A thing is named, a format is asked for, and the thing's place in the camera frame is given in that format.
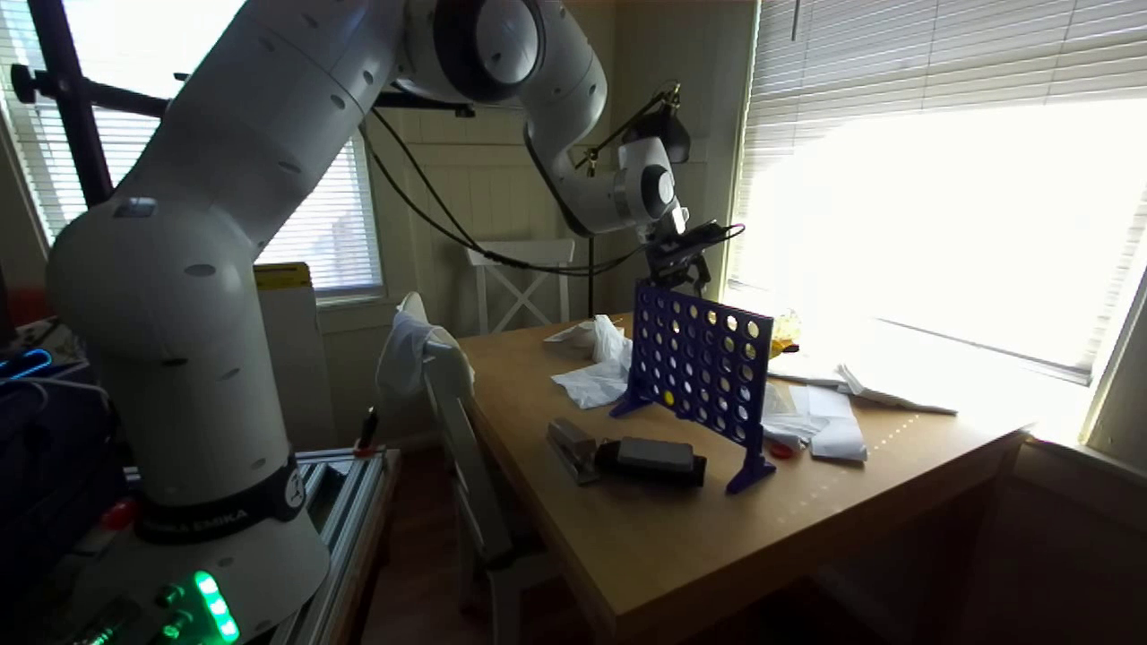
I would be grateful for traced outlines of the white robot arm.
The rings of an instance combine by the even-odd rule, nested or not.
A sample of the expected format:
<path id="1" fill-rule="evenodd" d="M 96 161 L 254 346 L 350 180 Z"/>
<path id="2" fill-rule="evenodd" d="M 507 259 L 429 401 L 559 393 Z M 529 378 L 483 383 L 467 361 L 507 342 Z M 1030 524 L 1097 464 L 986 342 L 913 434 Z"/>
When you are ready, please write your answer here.
<path id="1" fill-rule="evenodd" d="M 349 222 L 294 217 L 382 94 L 511 103 L 522 147 L 582 235 L 630 232 L 660 287 L 703 287 L 673 190 L 682 147 L 634 134 L 609 171 L 573 147 L 606 71 L 563 0 L 245 0 L 161 110 L 131 168 L 50 246 L 54 309 L 92 350 L 135 464 L 135 524 L 76 600 L 76 645 L 247 645 L 331 576 L 288 442 L 254 270 L 380 270 Z"/>

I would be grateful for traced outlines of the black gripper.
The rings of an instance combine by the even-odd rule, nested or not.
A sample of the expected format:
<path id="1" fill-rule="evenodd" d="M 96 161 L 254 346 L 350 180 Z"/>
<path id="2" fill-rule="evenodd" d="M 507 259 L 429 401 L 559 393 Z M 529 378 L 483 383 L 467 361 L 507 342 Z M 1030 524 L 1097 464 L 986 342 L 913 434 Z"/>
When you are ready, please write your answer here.
<path id="1" fill-rule="evenodd" d="M 703 222 L 685 232 L 657 232 L 646 239 L 650 281 L 667 289 L 700 294 L 711 282 L 705 252 L 742 232 L 742 222 Z"/>

